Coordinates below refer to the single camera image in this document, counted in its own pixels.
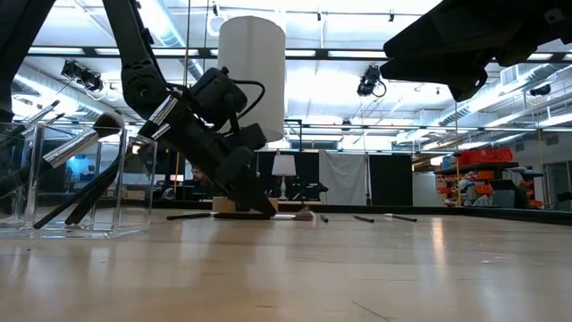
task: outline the person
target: person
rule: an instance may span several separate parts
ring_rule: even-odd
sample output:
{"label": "person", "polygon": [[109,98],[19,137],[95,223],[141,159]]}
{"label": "person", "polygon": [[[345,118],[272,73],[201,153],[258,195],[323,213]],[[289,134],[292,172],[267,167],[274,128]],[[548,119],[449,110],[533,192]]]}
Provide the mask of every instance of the person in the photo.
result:
{"label": "person", "polygon": [[208,197],[213,197],[214,185],[202,171],[196,166],[193,166],[191,172],[193,173],[193,180],[189,182],[189,185],[194,186],[193,193],[199,193],[207,195]]}

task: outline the white lamp shade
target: white lamp shade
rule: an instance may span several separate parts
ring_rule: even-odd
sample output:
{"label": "white lamp shade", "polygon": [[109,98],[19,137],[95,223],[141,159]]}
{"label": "white lamp shade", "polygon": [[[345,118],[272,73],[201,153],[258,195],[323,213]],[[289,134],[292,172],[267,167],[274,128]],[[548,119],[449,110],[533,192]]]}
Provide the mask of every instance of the white lamp shade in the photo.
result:
{"label": "white lamp shade", "polygon": [[[218,48],[218,67],[228,67],[231,79],[259,81],[266,88],[258,105],[239,120],[240,126],[258,123],[268,142],[282,139],[286,81],[286,35],[282,28],[258,17],[232,18],[221,27]],[[248,105],[260,94],[258,86],[239,87],[248,97]]]}
{"label": "white lamp shade", "polygon": [[294,160],[294,156],[277,155],[274,157],[272,175],[295,176],[296,161]]}

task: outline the robotic arm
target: robotic arm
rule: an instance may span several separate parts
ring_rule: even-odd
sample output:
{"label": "robotic arm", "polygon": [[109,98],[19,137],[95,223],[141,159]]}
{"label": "robotic arm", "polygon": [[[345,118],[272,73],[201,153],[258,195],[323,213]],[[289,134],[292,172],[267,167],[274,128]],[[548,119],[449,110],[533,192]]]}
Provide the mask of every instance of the robotic arm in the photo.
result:
{"label": "robotic arm", "polygon": [[[9,86],[54,2],[22,0],[16,2],[18,4],[12,1],[1,4],[0,17],[13,16],[19,20],[12,21],[12,25],[8,21],[11,28],[6,30],[7,35],[0,35],[0,70],[10,74],[6,76],[3,72],[0,87]],[[126,103],[148,120],[172,92],[180,92],[175,107],[164,118],[169,130],[160,140],[166,140],[191,164],[200,167],[231,199],[273,216],[275,209],[248,167],[253,150],[262,148],[266,139],[258,124],[244,129],[238,126],[238,117],[254,104],[245,110],[248,100],[227,76],[229,71],[210,69],[190,89],[166,83],[151,49],[152,38],[140,19],[137,2],[103,0],[103,4],[122,59]],[[264,87],[258,85],[264,95]],[[0,95],[3,92],[6,90],[0,89]],[[226,122],[231,123],[231,132],[218,133]]]}
{"label": "robotic arm", "polygon": [[486,82],[484,67],[526,60],[538,46],[572,42],[569,0],[443,0],[383,46],[385,79],[449,86],[458,102]]}

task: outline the black curtain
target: black curtain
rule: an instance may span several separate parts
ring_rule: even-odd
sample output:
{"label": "black curtain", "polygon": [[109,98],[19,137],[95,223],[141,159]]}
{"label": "black curtain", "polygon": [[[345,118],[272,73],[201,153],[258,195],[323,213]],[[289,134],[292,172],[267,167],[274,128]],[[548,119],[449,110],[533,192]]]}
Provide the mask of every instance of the black curtain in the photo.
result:
{"label": "black curtain", "polygon": [[410,156],[369,156],[372,202],[376,206],[413,206]]}

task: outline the ceiling light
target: ceiling light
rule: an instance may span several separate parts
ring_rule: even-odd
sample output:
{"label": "ceiling light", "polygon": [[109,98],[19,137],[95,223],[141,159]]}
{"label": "ceiling light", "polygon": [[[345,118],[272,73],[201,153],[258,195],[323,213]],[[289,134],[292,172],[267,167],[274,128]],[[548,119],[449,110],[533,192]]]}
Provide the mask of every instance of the ceiling light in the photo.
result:
{"label": "ceiling light", "polygon": [[419,153],[422,153],[422,154],[448,155],[448,154],[451,154],[451,152],[454,152],[454,151],[420,151]]}
{"label": "ceiling light", "polygon": [[434,157],[431,160],[429,160],[429,162],[431,163],[431,165],[441,165],[443,163],[443,157]]}
{"label": "ceiling light", "polygon": [[552,56],[553,54],[532,54],[527,60],[549,60]]}
{"label": "ceiling light", "polygon": [[442,146],[442,145],[443,145],[443,144],[442,144],[442,143],[439,143],[439,142],[431,142],[431,143],[426,144],[426,145],[423,147],[423,150],[428,150],[428,149],[432,149],[432,148],[438,148],[438,147],[440,147],[440,146]]}
{"label": "ceiling light", "polygon": [[348,58],[387,58],[387,55],[383,51],[341,51],[341,50],[330,50],[328,52],[330,57],[348,57]]}
{"label": "ceiling light", "polygon": [[572,128],[546,128],[543,131],[572,131]]}
{"label": "ceiling light", "polygon": [[313,57],[315,50],[286,50],[287,57]]}
{"label": "ceiling light", "polygon": [[427,130],[446,130],[446,131],[476,131],[478,128],[473,127],[453,127],[453,126],[427,126]]}
{"label": "ceiling light", "polygon": [[486,131],[536,131],[536,129],[527,128],[484,128]]}
{"label": "ceiling light", "polygon": [[417,130],[418,126],[415,125],[369,125],[372,130]]}
{"label": "ceiling light", "polygon": [[[187,49],[185,48],[154,48],[153,54],[158,56],[168,56],[168,55],[177,55],[177,56],[185,56]],[[189,55],[198,55],[197,49],[189,49]]]}
{"label": "ceiling light", "polygon": [[458,149],[461,150],[465,150],[465,149],[471,149],[471,148],[478,148],[478,147],[482,147],[483,145],[487,145],[489,144],[489,142],[468,142],[468,143],[463,143],[461,145],[458,146]]}
{"label": "ceiling light", "polygon": [[31,47],[28,54],[84,55],[83,49],[74,47]]}
{"label": "ceiling light", "polygon": [[511,115],[508,115],[508,116],[505,116],[505,117],[501,117],[500,119],[498,119],[498,120],[496,120],[496,121],[492,121],[492,122],[486,124],[485,126],[486,126],[487,128],[489,128],[489,127],[493,127],[493,126],[505,124],[505,123],[508,123],[508,122],[510,122],[510,121],[512,121],[512,120],[517,119],[518,117],[519,117],[518,114],[511,114]]}
{"label": "ceiling light", "polygon": [[552,126],[560,123],[566,123],[572,121],[572,113],[553,116],[549,119],[546,119],[540,123],[538,123],[541,127]]}
{"label": "ceiling light", "polygon": [[523,136],[523,134],[515,134],[515,135],[509,135],[506,138],[502,138],[502,139],[498,139],[496,141],[494,141],[494,143],[504,143],[504,142],[508,142],[510,140],[514,140],[517,139],[519,137]]}
{"label": "ceiling light", "polygon": [[98,55],[118,55],[119,48],[96,48],[96,53]]}
{"label": "ceiling light", "polygon": [[312,129],[361,129],[360,125],[308,125]]}

